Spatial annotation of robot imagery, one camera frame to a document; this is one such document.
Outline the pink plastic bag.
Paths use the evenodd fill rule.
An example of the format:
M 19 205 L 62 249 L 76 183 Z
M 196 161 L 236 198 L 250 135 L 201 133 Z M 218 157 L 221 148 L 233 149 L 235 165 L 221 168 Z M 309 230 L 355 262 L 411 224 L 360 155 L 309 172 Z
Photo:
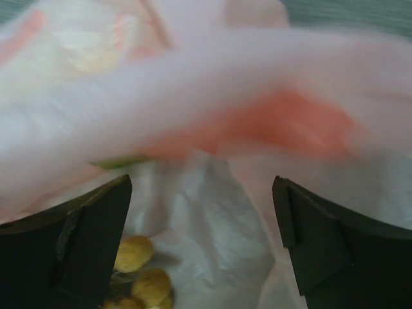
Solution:
M 411 230 L 411 39 L 296 26 L 280 1 L 34 1 L 1 21 L 1 225 L 120 176 L 120 242 L 153 242 L 174 308 L 308 308 L 273 182 Z

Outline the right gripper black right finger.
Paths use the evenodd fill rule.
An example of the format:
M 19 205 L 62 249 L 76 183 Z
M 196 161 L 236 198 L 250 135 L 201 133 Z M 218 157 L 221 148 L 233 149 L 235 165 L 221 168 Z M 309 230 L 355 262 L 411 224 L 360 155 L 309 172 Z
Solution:
M 411 230 L 276 177 L 274 209 L 308 308 L 411 308 Z

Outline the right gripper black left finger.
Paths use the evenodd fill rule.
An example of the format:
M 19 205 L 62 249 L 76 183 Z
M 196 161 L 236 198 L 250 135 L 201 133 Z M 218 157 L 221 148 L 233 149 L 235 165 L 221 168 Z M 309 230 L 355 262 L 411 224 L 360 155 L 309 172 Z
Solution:
M 1 308 L 101 308 L 132 195 L 129 176 L 1 225 Z

